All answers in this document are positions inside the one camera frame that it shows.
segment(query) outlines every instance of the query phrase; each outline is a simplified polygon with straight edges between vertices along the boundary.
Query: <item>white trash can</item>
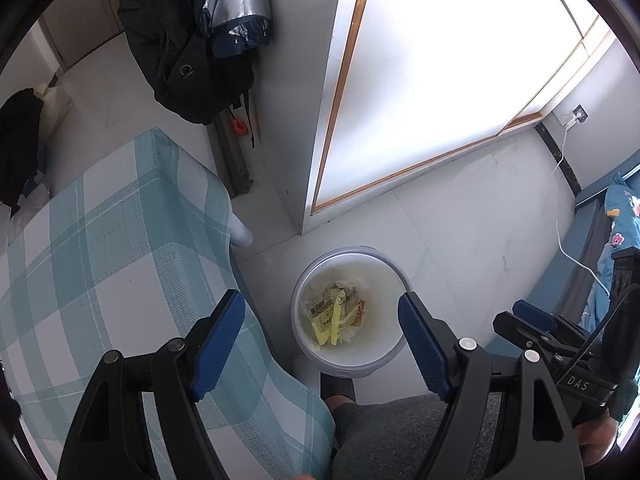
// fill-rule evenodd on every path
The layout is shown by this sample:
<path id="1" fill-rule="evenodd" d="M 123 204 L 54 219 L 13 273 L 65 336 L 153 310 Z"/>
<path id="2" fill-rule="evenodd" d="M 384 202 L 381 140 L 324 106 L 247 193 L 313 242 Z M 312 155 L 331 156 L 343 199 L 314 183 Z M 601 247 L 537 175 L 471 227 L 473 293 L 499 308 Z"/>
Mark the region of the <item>white trash can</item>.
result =
<path id="1" fill-rule="evenodd" d="M 365 302 L 362 326 L 351 342 L 322 346 L 314 335 L 305 303 L 335 282 L 351 282 Z M 398 299 L 411 290 L 402 270 L 377 250 L 336 249 L 309 265 L 291 298 L 291 325 L 300 348 L 321 372 L 338 377 L 364 377 L 383 367 L 404 346 L 398 323 Z"/>

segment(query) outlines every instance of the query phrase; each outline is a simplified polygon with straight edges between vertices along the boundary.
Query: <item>green and white checkered tablecloth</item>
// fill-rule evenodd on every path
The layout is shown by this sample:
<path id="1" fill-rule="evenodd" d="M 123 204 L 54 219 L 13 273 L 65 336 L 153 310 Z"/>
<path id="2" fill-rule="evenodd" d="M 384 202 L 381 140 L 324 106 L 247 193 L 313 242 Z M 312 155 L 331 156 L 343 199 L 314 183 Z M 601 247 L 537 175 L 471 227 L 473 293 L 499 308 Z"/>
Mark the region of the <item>green and white checkered tablecloth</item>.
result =
<path id="1" fill-rule="evenodd" d="M 73 181 L 0 257 L 0 359 L 53 471 L 107 350 L 154 352 L 237 288 L 230 211 L 218 178 L 155 128 Z M 174 478 L 144 401 L 158 470 Z M 198 409 L 232 480 L 324 476 L 331 415 L 274 361 L 249 306 Z"/>

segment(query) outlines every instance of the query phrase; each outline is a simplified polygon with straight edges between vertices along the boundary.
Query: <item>blue gripper pad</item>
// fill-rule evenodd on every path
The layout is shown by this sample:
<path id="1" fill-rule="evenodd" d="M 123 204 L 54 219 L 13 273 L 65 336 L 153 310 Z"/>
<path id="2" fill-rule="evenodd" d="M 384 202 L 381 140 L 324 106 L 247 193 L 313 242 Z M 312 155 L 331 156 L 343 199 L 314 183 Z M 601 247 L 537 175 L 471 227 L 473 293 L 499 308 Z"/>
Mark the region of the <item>blue gripper pad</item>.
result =
<path id="1" fill-rule="evenodd" d="M 420 313 L 415 300 L 420 303 L 426 315 L 431 318 L 415 293 L 408 292 L 398 300 L 400 328 L 402 328 L 404 337 L 409 343 L 409 348 L 414 354 L 415 362 L 420 368 L 420 373 L 428 389 L 438 394 L 444 402 L 450 402 L 455 393 L 455 388 L 449 379 L 447 355 L 438 343 L 434 333 L 429 329 L 424 320 L 425 314 Z"/>
<path id="2" fill-rule="evenodd" d="M 540 332 L 550 333 L 556 329 L 556 320 L 551 314 L 524 300 L 516 301 L 513 304 L 513 315 L 534 326 Z"/>
<path id="3" fill-rule="evenodd" d="M 219 308 L 222 312 L 204 339 L 194 363 L 190 390 L 196 402 L 218 384 L 222 368 L 244 323 L 244 297 L 237 290 L 225 304 L 219 303 L 216 310 Z"/>

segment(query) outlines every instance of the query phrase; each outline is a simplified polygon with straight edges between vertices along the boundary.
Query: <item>gray pants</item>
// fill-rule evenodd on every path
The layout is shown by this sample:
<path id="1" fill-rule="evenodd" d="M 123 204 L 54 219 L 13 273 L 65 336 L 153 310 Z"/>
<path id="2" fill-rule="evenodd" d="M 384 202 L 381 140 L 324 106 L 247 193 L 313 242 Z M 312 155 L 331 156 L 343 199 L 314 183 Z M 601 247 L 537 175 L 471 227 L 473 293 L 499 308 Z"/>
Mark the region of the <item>gray pants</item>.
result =
<path id="1" fill-rule="evenodd" d="M 491 394 L 467 479 L 480 479 L 489 459 L 500 409 Z M 334 410 L 340 449 L 332 466 L 333 480 L 413 479 L 446 404 L 435 395 L 409 397 L 386 404 L 343 404 Z"/>

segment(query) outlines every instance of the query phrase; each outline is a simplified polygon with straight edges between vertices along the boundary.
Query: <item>black baseboard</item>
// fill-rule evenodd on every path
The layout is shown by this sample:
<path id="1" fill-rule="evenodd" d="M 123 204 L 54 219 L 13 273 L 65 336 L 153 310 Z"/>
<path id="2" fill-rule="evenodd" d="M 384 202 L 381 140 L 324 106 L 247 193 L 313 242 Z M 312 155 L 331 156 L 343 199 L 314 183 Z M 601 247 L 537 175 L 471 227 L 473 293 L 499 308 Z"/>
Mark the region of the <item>black baseboard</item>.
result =
<path id="1" fill-rule="evenodd" d="M 536 131 L 538 132 L 543 142 L 548 147 L 549 151 L 551 152 L 551 155 L 554 156 L 554 159 L 556 160 L 556 162 L 560 162 L 562 160 L 562 162 L 560 162 L 560 170 L 562 171 L 562 174 L 564 175 L 564 178 L 569 184 L 569 187 L 571 188 L 571 191 L 573 192 L 574 196 L 578 196 L 578 193 L 582 191 L 582 188 L 580 187 L 580 183 L 578 183 L 578 179 L 575 177 L 574 170 L 571 169 L 571 166 L 569 166 L 569 163 L 567 162 L 566 158 L 564 159 L 562 158 L 562 151 L 560 150 L 560 148 L 558 148 L 558 145 L 556 144 L 554 138 L 549 133 L 549 130 L 547 130 L 545 125 L 542 124 L 542 122 L 540 122 L 536 124 Z"/>

